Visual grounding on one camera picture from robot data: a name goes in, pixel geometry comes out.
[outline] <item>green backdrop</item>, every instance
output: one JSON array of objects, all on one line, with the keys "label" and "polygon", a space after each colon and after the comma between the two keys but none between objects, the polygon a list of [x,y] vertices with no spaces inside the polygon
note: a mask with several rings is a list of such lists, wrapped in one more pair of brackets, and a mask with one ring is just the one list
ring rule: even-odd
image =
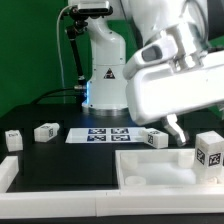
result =
[{"label": "green backdrop", "polygon": [[[5,0],[0,7],[0,116],[11,108],[30,103],[41,94],[62,87],[56,44],[56,21],[67,0]],[[72,21],[61,22],[61,47],[65,86],[77,82],[69,41],[63,30]],[[127,43],[127,59],[136,46],[124,21],[109,22]],[[213,44],[221,44],[219,38]],[[86,77],[91,76],[91,48],[88,34],[77,38]]]}]

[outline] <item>black cable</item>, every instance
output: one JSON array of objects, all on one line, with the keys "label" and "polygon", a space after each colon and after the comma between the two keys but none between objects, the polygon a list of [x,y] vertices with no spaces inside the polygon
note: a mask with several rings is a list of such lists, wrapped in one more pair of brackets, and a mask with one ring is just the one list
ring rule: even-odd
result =
[{"label": "black cable", "polygon": [[70,97],[70,96],[73,96],[73,97],[76,97],[78,96],[78,94],[66,94],[66,95],[56,95],[56,96],[44,96],[42,97],[41,99],[39,99],[35,104],[37,104],[38,102],[40,102],[41,100],[44,100],[46,98],[58,98],[58,97]]},{"label": "black cable", "polygon": [[35,100],[33,100],[31,102],[31,104],[37,104],[41,99],[45,98],[48,95],[51,95],[53,93],[59,93],[59,92],[65,92],[65,91],[75,91],[74,88],[65,88],[65,89],[55,89],[55,90],[51,90],[48,91],[46,93],[44,93],[43,95],[39,96],[38,98],[36,98]]},{"label": "black cable", "polygon": [[73,52],[75,62],[76,62],[77,73],[78,73],[78,76],[81,77],[81,76],[83,76],[83,70],[82,70],[81,60],[80,60],[80,56],[78,53],[78,47],[77,47],[76,41],[70,40],[70,44],[71,44],[72,52]]}]

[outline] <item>black table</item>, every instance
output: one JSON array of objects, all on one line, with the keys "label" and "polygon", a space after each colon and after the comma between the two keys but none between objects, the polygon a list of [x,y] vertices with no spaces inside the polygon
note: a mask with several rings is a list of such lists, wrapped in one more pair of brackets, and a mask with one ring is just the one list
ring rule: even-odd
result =
[{"label": "black table", "polygon": [[[60,124],[58,136],[47,143],[34,141],[33,130],[44,123]],[[189,132],[185,147],[194,147],[197,133],[215,130],[224,136],[224,123],[209,110],[179,116],[178,122]],[[115,151],[152,149],[144,143],[66,144],[70,128],[135,127],[127,116],[85,115],[73,104],[22,105],[0,118],[0,162],[7,155],[19,158],[19,173],[8,192],[43,192],[118,189]],[[160,122],[146,127],[164,131]],[[24,150],[8,152],[5,131],[20,130]],[[170,148],[176,148],[170,137]],[[4,220],[19,223],[21,220]],[[223,223],[224,214],[148,215],[66,219],[23,220],[24,223]]]}]

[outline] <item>robot logo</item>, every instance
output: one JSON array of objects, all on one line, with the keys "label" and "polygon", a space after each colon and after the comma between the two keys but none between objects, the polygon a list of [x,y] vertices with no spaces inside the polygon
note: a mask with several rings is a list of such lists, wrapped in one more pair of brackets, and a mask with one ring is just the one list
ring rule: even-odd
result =
[{"label": "robot logo", "polygon": [[112,72],[111,68],[108,69],[104,79],[115,79],[114,73]]}]

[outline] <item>small white box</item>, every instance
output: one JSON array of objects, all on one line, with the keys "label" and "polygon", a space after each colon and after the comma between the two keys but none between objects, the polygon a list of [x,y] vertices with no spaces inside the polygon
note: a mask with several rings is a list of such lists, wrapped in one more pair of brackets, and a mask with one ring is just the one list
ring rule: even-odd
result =
[{"label": "small white box", "polygon": [[45,123],[34,129],[34,139],[36,142],[48,142],[58,134],[60,126],[57,123]]},{"label": "small white box", "polygon": [[168,134],[158,131],[154,128],[143,129],[139,133],[143,137],[144,143],[151,145],[157,149],[168,147]]},{"label": "small white box", "polygon": [[23,150],[22,136],[18,130],[6,131],[5,138],[9,152]]},{"label": "small white box", "polygon": [[218,177],[222,172],[224,138],[215,131],[196,135],[194,168],[203,179]]}]

